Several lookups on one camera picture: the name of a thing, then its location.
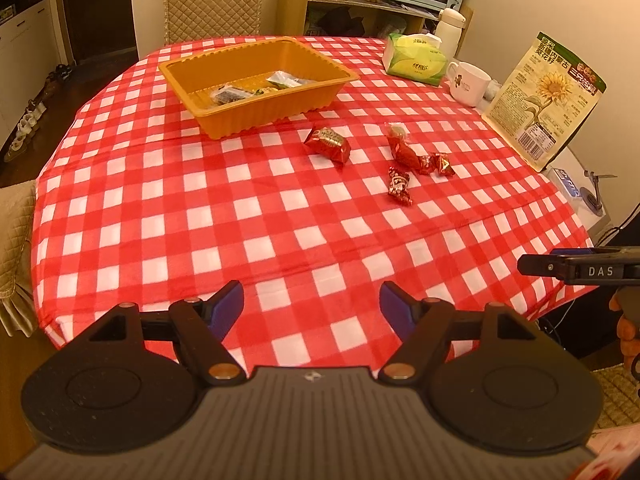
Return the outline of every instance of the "door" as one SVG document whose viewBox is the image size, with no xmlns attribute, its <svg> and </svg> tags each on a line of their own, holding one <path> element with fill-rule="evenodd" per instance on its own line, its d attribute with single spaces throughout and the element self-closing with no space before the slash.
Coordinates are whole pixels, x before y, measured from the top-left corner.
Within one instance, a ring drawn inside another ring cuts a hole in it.
<svg viewBox="0 0 640 480">
<path fill-rule="evenodd" d="M 135 48 L 131 0 L 64 0 L 64 3 L 76 62 Z"/>
</svg>

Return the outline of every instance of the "orange plastic tray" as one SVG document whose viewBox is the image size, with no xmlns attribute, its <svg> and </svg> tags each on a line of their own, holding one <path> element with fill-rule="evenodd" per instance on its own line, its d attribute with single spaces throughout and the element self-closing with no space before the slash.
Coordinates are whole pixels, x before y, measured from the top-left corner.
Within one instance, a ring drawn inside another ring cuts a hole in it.
<svg viewBox="0 0 640 480">
<path fill-rule="evenodd" d="M 316 82 L 226 105 L 216 105 L 210 97 L 225 84 L 252 92 L 268 86 L 266 79 L 276 70 Z M 328 106 L 345 83 L 358 79 L 355 72 L 293 38 L 219 48 L 167 61 L 160 71 L 212 139 Z"/>
</svg>

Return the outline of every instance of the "red candy wrapper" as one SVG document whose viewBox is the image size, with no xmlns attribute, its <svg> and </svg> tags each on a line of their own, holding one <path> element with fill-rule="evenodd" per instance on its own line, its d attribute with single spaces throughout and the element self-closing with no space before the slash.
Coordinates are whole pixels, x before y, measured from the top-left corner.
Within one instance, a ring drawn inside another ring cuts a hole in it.
<svg viewBox="0 0 640 480">
<path fill-rule="evenodd" d="M 389 195 L 402 205 L 411 205 L 414 203 L 409 196 L 409 192 L 406 190 L 406 187 L 409 185 L 409 174 L 402 173 L 396 170 L 396 168 L 389 168 L 389 176 L 391 177 L 388 191 Z"/>
<path fill-rule="evenodd" d="M 404 143 L 404 140 L 398 137 L 389 137 L 388 141 L 391 154 L 394 156 L 396 162 L 404 164 L 406 167 L 421 175 L 428 175 L 436 169 L 436 163 L 431 155 L 416 155 L 414 150 L 409 148 Z"/>
<path fill-rule="evenodd" d="M 439 174 L 442 176 L 454 176 L 456 174 L 451 167 L 451 163 L 449 162 L 449 157 L 447 157 L 447 155 L 444 155 L 443 153 L 434 153 L 433 158 L 436 160 L 436 166 Z"/>
<path fill-rule="evenodd" d="M 349 141 L 331 128 L 313 128 L 306 136 L 305 144 L 316 153 L 342 164 L 349 160 L 351 153 Z"/>
</svg>

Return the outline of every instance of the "tissue box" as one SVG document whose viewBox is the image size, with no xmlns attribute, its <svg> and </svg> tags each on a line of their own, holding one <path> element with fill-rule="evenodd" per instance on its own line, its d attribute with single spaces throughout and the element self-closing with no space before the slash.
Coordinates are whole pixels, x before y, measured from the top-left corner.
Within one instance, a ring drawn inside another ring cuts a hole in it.
<svg viewBox="0 0 640 480">
<path fill-rule="evenodd" d="M 447 71 L 447 58 L 426 34 L 390 34 L 382 64 L 386 73 L 439 86 Z"/>
</svg>

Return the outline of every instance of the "wrapped candy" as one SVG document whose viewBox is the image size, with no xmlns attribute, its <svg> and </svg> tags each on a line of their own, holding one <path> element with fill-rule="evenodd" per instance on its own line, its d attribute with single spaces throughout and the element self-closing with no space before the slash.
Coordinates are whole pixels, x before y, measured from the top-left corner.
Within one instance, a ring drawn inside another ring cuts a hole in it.
<svg viewBox="0 0 640 480">
<path fill-rule="evenodd" d="M 349 160 L 351 153 L 349 141 L 331 128 L 313 128 L 306 136 L 305 144 L 316 153 L 343 164 Z"/>
<path fill-rule="evenodd" d="M 406 129 L 404 124 L 402 123 L 387 123 L 386 125 L 386 133 L 387 137 L 397 137 L 398 139 L 404 140 L 405 144 L 412 143 L 412 136 L 409 133 L 409 130 Z"/>
<path fill-rule="evenodd" d="M 414 150 L 409 148 L 404 143 L 404 140 L 398 137 L 389 137 L 388 141 L 391 154 L 396 162 L 404 164 L 406 167 L 421 175 L 428 175 L 436 169 L 436 161 L 432 155 L 416 155 Z"/>
<path fill-rule="evenodd" d="M 406 187 L 409 185 L 409 174 L 402 173 L 396 170 L 396 168 L 389 168 L 389 177 L 391 177 L 391 182 L 389 183 L 388 194 L 402 205 L 411 205 L 414 203 L 414 201 L 411 200 L 409 192 L 406 190 Z"/>
<path fill-rule="evenodd" d="M 444 153 L 435 153 L 433 157 L 436 160 L 436 167 L 438 168 L 438 173 L 440 175 L 454 176 L 456 174 L 456 172 L 453 171 L 453 167 L 451 166 L 449 157 L 447 157 L 447 155 L 445 155 Z"/>
</svg>

